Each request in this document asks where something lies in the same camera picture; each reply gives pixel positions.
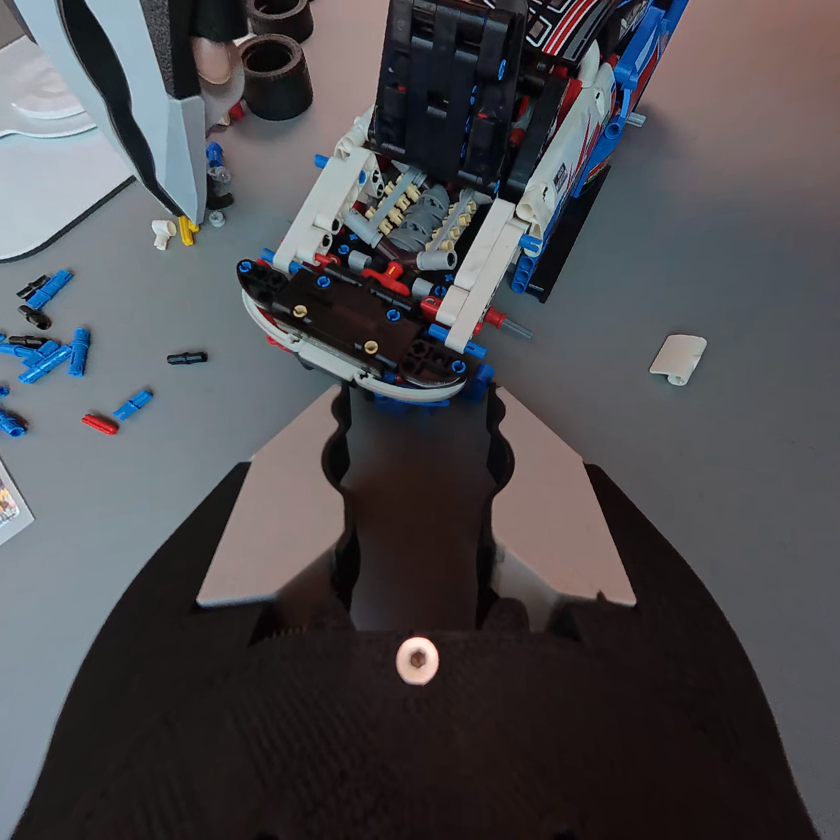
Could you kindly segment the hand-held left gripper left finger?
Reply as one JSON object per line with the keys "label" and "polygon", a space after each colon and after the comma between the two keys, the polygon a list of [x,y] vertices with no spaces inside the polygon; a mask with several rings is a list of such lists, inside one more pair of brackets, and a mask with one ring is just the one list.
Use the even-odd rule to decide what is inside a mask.
{"label": "hand-held left gripper left finger", "polygon": [[342,486],[351,424],[350,387],[332,385],[255,453],[198,605],[271,602],[319,576],[352,603],[361,549]]}

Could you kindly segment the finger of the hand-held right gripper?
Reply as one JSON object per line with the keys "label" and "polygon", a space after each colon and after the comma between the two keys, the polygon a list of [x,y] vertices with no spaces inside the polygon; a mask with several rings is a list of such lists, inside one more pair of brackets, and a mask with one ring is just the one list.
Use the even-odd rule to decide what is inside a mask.
{"label": "finger of the hand-held right gripper", "polygon": [[130,171],[173,215],[154,1],[20,1],[18,17]]}
{"label": "finger of the hand-held right gripper", "polygon": [[205,106],[201,96],[167,99],[167,193],[191,222],[203,221],[206,201]]}

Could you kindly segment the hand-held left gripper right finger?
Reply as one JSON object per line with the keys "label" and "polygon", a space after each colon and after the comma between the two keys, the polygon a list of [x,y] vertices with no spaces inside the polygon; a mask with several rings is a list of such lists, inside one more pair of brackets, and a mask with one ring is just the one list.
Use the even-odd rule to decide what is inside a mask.
{"label": "hand-held left gripper right finger", "polygon": [[527,606],[634,606],[583,458],[504,387],[487,395],[493,486],[480,525],[480,596]]}

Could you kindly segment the brick-built toy race car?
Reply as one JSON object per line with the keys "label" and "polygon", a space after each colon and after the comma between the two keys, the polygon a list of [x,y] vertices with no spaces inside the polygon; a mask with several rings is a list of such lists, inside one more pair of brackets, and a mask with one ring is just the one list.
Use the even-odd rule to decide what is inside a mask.
{"label": "brick-built toy race car", "polygon": [[242,259],[268,341],[394,412],[481,402],[493,300],[550,294],[686,10],[390,2],[372,105],[283,239]]}

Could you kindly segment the grey desk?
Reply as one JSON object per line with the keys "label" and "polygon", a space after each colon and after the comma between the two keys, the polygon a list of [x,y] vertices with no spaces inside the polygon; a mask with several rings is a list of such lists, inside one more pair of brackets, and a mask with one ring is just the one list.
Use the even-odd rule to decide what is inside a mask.
{"label": "grey desk", "polygon": [[[77,276],[51,317],[92,331],[87,374],[13,386],[29,426],[2,459],[35,515],[2,546],[2,838],[62,705],[134,576],[237,462],[329,378],[268,345],[235,261],[274,247],[373,100],[387,2],[316,2],[314,103],[223,132],[236,205],[193,248],[151,243],[138,183],[45,251],[15,291]],[[488,335],[498,381],[603,467],[689,562],[739,636],[817,831],[838,838],[838,2],[689,2],[531,342]],[[687,385],[648,368],[707,340]],[[208,362],[170,366],[169,354]],[[108,437],[81,424],[143,389]]]}

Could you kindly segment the person's right hand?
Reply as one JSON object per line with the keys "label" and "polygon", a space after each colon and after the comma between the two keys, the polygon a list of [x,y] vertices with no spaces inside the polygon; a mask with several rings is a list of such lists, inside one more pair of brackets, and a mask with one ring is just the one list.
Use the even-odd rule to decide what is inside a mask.
{"label": "person's right hand", "polygon": [[227,84],[233,75],[234,62],[230,57],[232,43],[199,36],[191,37],[191,43],[197,75],[210,85]]}

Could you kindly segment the black rubber toy tyre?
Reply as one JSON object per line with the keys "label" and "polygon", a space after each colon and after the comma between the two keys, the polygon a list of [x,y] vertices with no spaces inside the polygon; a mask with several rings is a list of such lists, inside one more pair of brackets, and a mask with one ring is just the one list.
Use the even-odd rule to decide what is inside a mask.
{"label": "black rubber toy tyre", "polygon": [[313,33],[309,1],[246,1],[245,9],[256,35],[283,35],[303,44]]}
{"label": "black rubber toy tyre", "polygon": [[284,35],[258,35],[241,48],[244,98],[257,117],[294,119],[312,105],[308,63],[299,43]]}

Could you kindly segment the white metal book stand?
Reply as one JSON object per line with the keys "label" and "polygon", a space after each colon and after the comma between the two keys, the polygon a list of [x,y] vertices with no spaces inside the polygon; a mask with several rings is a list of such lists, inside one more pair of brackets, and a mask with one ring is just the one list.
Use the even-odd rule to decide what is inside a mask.
{"label": "white metal book stand", "polygon": [[1,261],[47,247],[131,183],[57,68],[23,36],[1,51]]}

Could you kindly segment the pile of blue pins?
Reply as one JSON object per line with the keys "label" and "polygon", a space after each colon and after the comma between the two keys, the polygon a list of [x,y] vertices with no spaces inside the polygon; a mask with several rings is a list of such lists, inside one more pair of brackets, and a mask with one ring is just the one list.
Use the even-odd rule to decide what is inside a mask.
{"label": "pile of blue pins", "polygon": [[[21,300],[21,305],[29,305],[33,309],[45,312],[46,306],[51,303],[56,295],[61,292],[73,280],[74,274],[68,269],[60,269],[50,276],[50,280],[31,297],[29,300]],[[66,373],[77,379],[82,378],[88,365],[88,356],[91,347],[91,331],[85,327],[76,328],[72,338],[68,342],[60,342],[45,336],[47,331],[37,331],[33,336],[47,339],[47,343],[40,350],[25,350],[6,344],[6,339],[11,334],[2,334],[1,351],[15,357],[24,370],[18,376],[18,381],[23,385],[34,385],[41,382],[49,373],[66,367]],[[130,418],[140,413],[153,400],[153,393],[143,389],[131,395],[118,408],[106,417],[117,419],[119,425],[124,424]]]}

